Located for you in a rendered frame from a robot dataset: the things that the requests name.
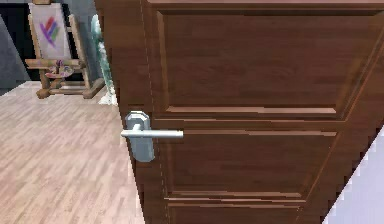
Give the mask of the brown wooden room door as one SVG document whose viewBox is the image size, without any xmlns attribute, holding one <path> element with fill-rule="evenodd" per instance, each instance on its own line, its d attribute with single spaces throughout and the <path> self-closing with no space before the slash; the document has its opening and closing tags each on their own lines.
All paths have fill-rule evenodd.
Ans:
<svg viewBox="0 0 384 224">
<path fill-rule="evenodd" d="M 384 0 L 94 0 L 144 224 L 324 224 L 384 126 Z"/>
</svg>

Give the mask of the wooden painting easel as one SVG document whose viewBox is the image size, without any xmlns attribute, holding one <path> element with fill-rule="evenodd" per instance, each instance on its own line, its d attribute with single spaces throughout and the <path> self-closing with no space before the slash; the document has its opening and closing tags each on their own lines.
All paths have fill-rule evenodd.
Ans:
<svg viewBox="0 0 384 224">
<path fill-rule="evenodd" d="M 53 0 L 32 0 L 36 5 L 49 5 Z M 33 41 L 34 59 L 26 59 L 28 69 L 39 71 L 41 88 L 36 92 L 39 99 L 51 95 L 82 95 L 84 99 L 92 99 L 105 85 L 102 78 L 92 81 L 89 77 L 88 60 L 81 40 L 79 24 L 73 14 L 68 16 L 69 24 L 66 24 L 68 40 L 71 51 L 71 59 L 62 60 L 65 65 L 74 69 L 74 73 L 66 78 L 48 78 L 45 73 L 52 66 L 56 59 L 43 59 L 38 46 L 37 35 L 32 22 L 32 15 L 29 13 L 28 22 Z"/>
</svg>

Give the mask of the paint palette with colours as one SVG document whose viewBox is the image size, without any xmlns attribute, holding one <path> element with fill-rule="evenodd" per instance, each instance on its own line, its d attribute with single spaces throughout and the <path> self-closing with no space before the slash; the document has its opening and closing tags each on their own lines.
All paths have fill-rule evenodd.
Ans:
<svg viewBox="0 0 384 224">
<path fill-rule="evenodd" d="M 74 73 L 74 69 L 65 65 L 62 60 L 57 60 L 52 66 L 49 67 L 45 76 L 48 78 L 66 78 Z"/>
</svg>

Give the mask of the white canvas with coloured strokes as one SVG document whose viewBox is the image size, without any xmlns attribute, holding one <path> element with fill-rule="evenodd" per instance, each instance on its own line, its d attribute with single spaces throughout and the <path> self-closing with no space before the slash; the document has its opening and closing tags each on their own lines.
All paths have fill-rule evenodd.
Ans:
<svg viewBox="0 0 384 224">
<path fill-rule="evenodd" d="M 62 5 L 29 4 L 33 26 L 43 59 L 71 59 L 68 32 Z"/>
</svg>

